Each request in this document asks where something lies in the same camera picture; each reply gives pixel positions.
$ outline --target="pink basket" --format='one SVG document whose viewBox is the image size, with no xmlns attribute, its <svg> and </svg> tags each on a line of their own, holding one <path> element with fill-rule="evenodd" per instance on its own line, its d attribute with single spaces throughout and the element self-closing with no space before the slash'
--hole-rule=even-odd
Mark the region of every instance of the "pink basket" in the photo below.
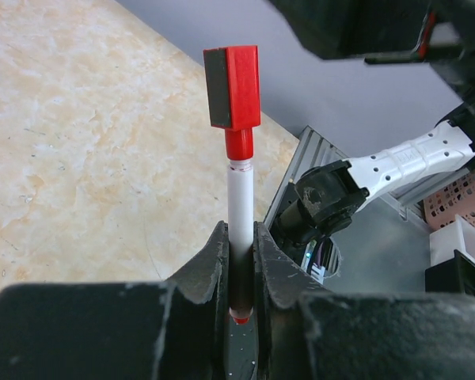
<svg viewBox="0 0 475 380">
<path fill-rule="evenodd" d="M 475 173 L 466 174 L 424 200 L 427 224 L 433 230 L 454 222 L 462 216 L 475 227 Z"/>
</svg>

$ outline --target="white handle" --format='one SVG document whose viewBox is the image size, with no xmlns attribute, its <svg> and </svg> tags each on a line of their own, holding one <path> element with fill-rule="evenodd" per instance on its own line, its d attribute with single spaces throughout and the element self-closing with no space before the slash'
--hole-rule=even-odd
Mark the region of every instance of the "white handle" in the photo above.
<svg viewBox="0 0 475 380">
<path fill-rule="evenodd" d="M 424 177 L 461 168 L 475 152 L 472 140 L 459 128 L 443 121 L 415 140 L 403 142 L 378 154 L 350 158 L 348 172 L 370 195 L 360 210 L 379 196 Z"/>
</svg>

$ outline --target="marble tabletop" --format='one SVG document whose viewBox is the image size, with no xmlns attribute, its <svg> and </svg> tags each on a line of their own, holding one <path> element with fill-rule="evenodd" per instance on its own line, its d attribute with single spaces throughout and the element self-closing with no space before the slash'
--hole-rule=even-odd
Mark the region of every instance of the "marble tabletop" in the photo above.
<svg viewBox="0 0 475 380">
<path fill-rule="evenodd" d="M 297 139 L 255 136 L 261 220 Z M 111 0 L 0 1 L 0 289 L 165 279 L 221 219 L 201 66 Z"/>
</svg>

